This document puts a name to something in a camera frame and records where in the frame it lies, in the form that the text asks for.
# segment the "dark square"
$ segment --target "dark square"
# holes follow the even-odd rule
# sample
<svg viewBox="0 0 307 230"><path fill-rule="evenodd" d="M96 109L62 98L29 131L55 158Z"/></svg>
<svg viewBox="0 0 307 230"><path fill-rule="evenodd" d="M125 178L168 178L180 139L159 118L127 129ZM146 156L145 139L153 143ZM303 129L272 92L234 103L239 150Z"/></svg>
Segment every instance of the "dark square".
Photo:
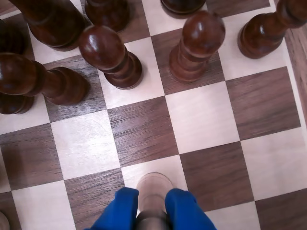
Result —
<svg viewBox="0 0 307 230"><path fill-rule="evenodd" d="M12 190L63 180L50 124L0 135Z"/></svg>
<svg viewBox="0 0 307 230"><path fill-rule="evenodd" d="M215 12L221 17L270 6L269 0L207 0L206 3L209 11Z"/></svg>
<svg viewBox="0 0 307 230"><path fill-rule="evenodd" d="M165 97L108 110L121 166L178 154Z"/></svg>
<svg viewBox="0 0 307 230"><path fill-rule="evenodd" d="M256 201L261 230L306 230L307 189Z"/></svg>
<svg viewBox="0 0 307 230"><path fill-rule="evenodd" d="M22 14L18 14L6 19L3 19L3 21L10 27L15 28L18 30L21 35L23 36L24 39L24 52L22 53L26 58L30 60L34 60L34 53L32 49L32 43L31 43L31 38L29 35L29 29L28 29L28 24L24 20L24 17Z"/></svg>
<svg viewBox="0 0 307 230"><path fill-rule="evenodd" d="M121 170L114 169L66 180L65 186L76 229L83 230L94 224L125 185Z"/></svg>
<svg viewBox="0 0 307 230"><path fill-rule="evenodd" d="M85 0L81 0L83 14L86 20L90 21L86 16L84 3ZM128 3L130 5L130 22L118 35L124 43L150 37L142 0L128 0Z"/></svg>
<svg viewBox="0 0 307 230"><path fill-rule="evenodd" d="M67 67L80 73L90 83L90 90L86 97L76 105L63 106L46 101L46 106L51 122L89 114L106 109L105 99L101 89L98 71L88 64L81 55L54 61L44 65L46 69Z"/></svg>
<svg viewBox="0 0 307 230"><path fill-rule="evenodd" d="M165 94L168 95L224 81L222 65L217 52L210 58L206 72L198 81L187 84L174 79L169 71L168 58L172 48L179 43L181 31L182 29L178 29L152 36L153 49L157 59Z"/></svg>
<svg viewBox="0 0 307 230"><path fill-rule="evenodd" d="M16 206L11 192L0 193L0 212L2 212L8 219L10 230L21 230Z"/></svg>
<svg viewBox="0 0 307 230"><path fill-rule="evenodd" d="M180 155L188 190L203 211L254 200L240 142Z"/></svg>
<svg viewBox="0 0 307 230"><path fill-rule="evenodd" d="M241 140L300 127L287 67L226 84Z"/></svg>

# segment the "chessboard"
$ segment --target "chessboard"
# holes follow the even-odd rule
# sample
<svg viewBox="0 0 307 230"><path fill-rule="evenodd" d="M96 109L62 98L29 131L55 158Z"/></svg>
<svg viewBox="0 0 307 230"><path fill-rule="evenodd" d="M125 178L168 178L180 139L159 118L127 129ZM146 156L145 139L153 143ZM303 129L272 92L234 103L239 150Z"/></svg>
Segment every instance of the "chessboard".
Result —
<svg viewBox="0 0 307 230"><path fill-rule="evenodd" d="M84 0L71 0L85 16ZM120 90L78 48L55 51L0 0L0 19L22 32L24 55L47 69L68 67L91 85L86 98L58 106L42 95L22 115L0 115L0 211L11 230L82 230L114 193L150 172L191 191L218 230L307 229L306 124L287 45L261 59L236 43L273 0L207 0L225 40L204 76L189 84L169 72L184 19L160 0L129 0L119 33L141 61L143 80Z"/></svg>

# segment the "chess piece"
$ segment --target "chess piece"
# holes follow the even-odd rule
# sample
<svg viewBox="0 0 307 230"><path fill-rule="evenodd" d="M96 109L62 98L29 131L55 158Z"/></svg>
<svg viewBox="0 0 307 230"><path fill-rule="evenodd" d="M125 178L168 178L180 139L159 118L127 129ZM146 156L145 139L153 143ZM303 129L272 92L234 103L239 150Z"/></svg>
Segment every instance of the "chess piece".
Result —
<svg viewBox="0 0 307 230"><path fill-rule="evenodd" d="M127 0L85 0L85 12L94 25L104 25L116 32L129 23Z"/></svg>
<svg viewBox="0 0 307 230"><path fill-rule="evenodd" d="M83 58L104 72L107 81L119 89L134 88L142 80L140 60L106 26L86 28L80 36L79 49Z"/></svg>
<svg viewBox="0 0 307 230"><path fill-rule="evenodd" d="M298 28L307 22L306 0L280 0L274 13L253 17L238 34L238 46L248 58L262 58L283 41L288 28Z"/></svg>
<svg viewBox="0 0 307 230"><path fill-rule="evenodd" d="M160 173L149 173L140 179L137 185L140 214L136 230L171 229L165 212L165 197L172 188L170 180Z"/></svg>
<svg viewBox="0 0 307 230"><path fill-rule="evenodd" d="M0 53L21 54L24 50L24 38L21 33L0 20Z"/></svg>
<svg viewBox="0 0 307 230"><path fill-rule="evenodd" d="M161 0L163 10L173 18L187 18L199 10L206 0Z"/></svg>
<svg viewBox="0 0 307 230"><path fill-rule="evenodd" d="M179 44L169 54L169 69L175 79L189 83L201 78L224 38L225 26L217 14L199 11L187 19Z"/></svg>
<svg viewBox="0 0 307 230"><path fill-rule="evenodd" d="M33 102L34 97L0 93L0 114L23 114L32 107Z"/></svg>
<svg viewBox="0 0 307 230"><path fill-rule="evenodd" d="M1 230L10 230L9 221L2 212L0 212L0 229Z"/></svg>
<svg viewBox="0 0 307 230"><path fill-rule="evenodd" d="M70 0L9 0L23 14L38 41L58 50L78 46L78 37L85 28L81 13Z"/></svg>
<svg viewBox="0 0 307 230"><path fill-rule="evenodd" d="M0 54L0 76L0 92L24 96L41 92L58 105L80 102L89 89L88 82L71 69L57 67L47 71L40 63L19 54Z"/></svg>

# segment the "brown chess pawn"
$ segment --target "brown chess pawn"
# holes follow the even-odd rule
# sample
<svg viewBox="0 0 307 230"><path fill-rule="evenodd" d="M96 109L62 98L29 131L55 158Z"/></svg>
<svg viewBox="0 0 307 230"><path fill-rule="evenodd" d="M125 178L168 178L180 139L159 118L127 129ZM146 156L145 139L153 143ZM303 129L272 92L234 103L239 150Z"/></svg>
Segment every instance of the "brown chess pawn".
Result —
<svg viewBox="0 0 307 230"><path fill-rule="evenodd" d="M0 114L23 114L33 105L34 97L0 93Z"/></svg>
<svg viewBox="0 0 307 230"><path fill-rule="evenodd" d="M239 49L248 58L262 58L278 48L288 28L306 22L306 0L280 0L276 12L259 14L245 24L238 35Z"/></svg>
<svg viewBox="0 0 307 230"><path fill-rule="evenodd" d="M179 44L169 54L169 69L175 79L189 83L201 78L224 38L225 26L217 14L199 11L187 19Z"/></svg>
<svg viewBox="0 0 307 230"><path fill-rule="evenodd" d="M42 93L58 105L80 102L89 84L78 73L65 67L47 71L36 61L12 53L0 54L0 92L10 95L35 96Z"/></svg>
<svg viewBox="0 0 307 230"><path fill-rule="evenodd" d="M94 25L104 25L116 32L129 23L127 0L85 0L85 12Z"/></svg>
<svg viewBox="0 0 307 230"><path fill-rule="evenodd" d="M0 53L12 52L21 54L23 51L24 38L21 33L0 20Z"/></svg>
<svg viewBox="0 0 307 230"><path fill-rule="evenodd" d="M187 18L199 10L206 0L161 0L163 10L173 18Z"/></svg>
<svg viewBox="0 0 307 230"><path fill-rule="evenodd" d="M142 80L140 60L128 52L118 34L106 26L90 26L79 39L83 58L104 72L109 83L119 89L131 89Z"/></svg>
<svg viewBox="0 0 307 230"><path fill-rule="evenodd" d="M58 50L78 46L78 37L85 28L81 13L70 0L9 0L23 14L38 41Z"/></svg>

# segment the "chess pawn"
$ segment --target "chess pawn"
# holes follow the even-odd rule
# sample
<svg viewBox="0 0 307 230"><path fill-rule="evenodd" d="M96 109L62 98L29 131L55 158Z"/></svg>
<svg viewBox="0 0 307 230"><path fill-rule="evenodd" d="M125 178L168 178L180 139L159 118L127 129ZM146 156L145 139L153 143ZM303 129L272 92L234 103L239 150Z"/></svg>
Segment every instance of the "chess pawn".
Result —
<svg viewBox="0 0 307 230"><path fill-rule="evenodd" d="M34 97L0 93L0 114L23 114L32 107L33 102Z"/></svg>
<svg viewBox="0 0 307 230"><path fill-rule="evenodd" d="M225 26L217 14L199 11L187 19L179 44L169 54L169 69L175 79L190 83L201 78L224 38Z"/></svg>
<svg viewBox="0 0 307 230"><path fill-rule="evenodd" d="M23 51L24 39L21 33L0 20L0 53L12 52L21 54Z"/></svg>
<svg viewBox="0 0 307 230"><path fill-rule="evenodd" d="M173 18L187 18L199 10L206 0L161 0L163 10Z"/></svg>
<svg viewBox="0 0 307 230"><path fill-rule="evenodd" d="M78 46L85 21L70 0L9 0L23 14L34 37L58 51Z"/></svg>
<svg viewBox="0 0 307 230"><path fill-rule="evenodd" d="M104 25L116 32L129 23L127 0L85 0L85 12L94 25Z"/></svg>
<svg viewBox="0 0 307 230"><path fill-rule="evenodd" d="M86 28L80 36L79 49L83 58L104 72L107 81L119 89L134 88L142 80L140 60L106 26Z"/></svg>
<svg viewBox="0 0 307 230"><path fill-rule="evenodd" d="M47 71L40 63L19 54L0 54L0 76L0 92L24 96L42 93L58 105L80 102L89 89L88 82L71 69L57 67Z"/></svg>
<svg viewBox="0 0 307 230"><path fill-rule="evenodd" d="M306 0L280 0L277 11L253 17L238 34L238 46L248 58L262 58L283 41L288 28L298 28L307 22Z"/></svg>

